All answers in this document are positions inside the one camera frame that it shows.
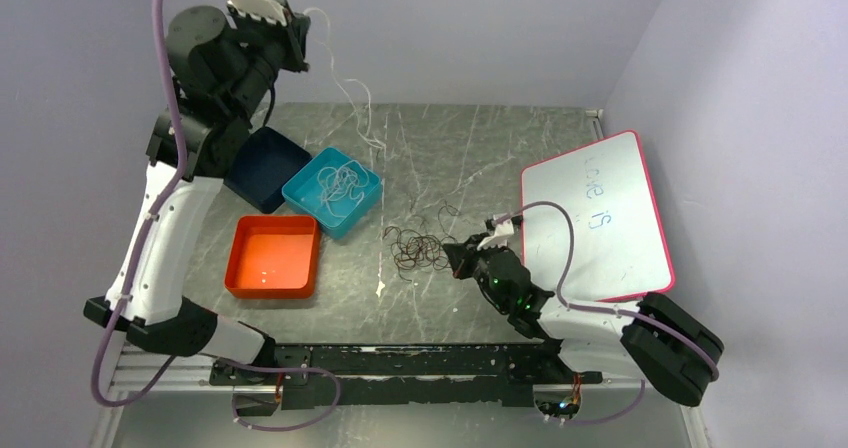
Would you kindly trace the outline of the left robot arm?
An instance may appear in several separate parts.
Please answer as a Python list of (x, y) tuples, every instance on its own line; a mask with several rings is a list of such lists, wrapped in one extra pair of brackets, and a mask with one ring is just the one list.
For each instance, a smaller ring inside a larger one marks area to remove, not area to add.
[(149, 353), (236, 362), (261, 384), (277, 368), (275, 340), (183, 293), (203, 220), (248, 142), (252, 118), (283, 71), (305, 72), (309, 16), (282, 21), (195, 6), (154, 22), (166, 108), (146, 154), (146, 185), (130, 248), (112, 286), (84, 316)]

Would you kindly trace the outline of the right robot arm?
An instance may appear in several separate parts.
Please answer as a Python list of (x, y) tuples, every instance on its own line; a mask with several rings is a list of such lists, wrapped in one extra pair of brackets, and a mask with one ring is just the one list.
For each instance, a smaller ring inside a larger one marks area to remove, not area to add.
[(636, 302), (564, 302), (533, 282), (512, 249), (481, 249), (481, 239), (443, 244), (452, 275), (474, 280), (519, 334), (553, 344), (539, 357), (548, 380), (599, 372), (644, 380), (680, 405), (701, 404), (724, 344), (680, 305), (660, 293)]

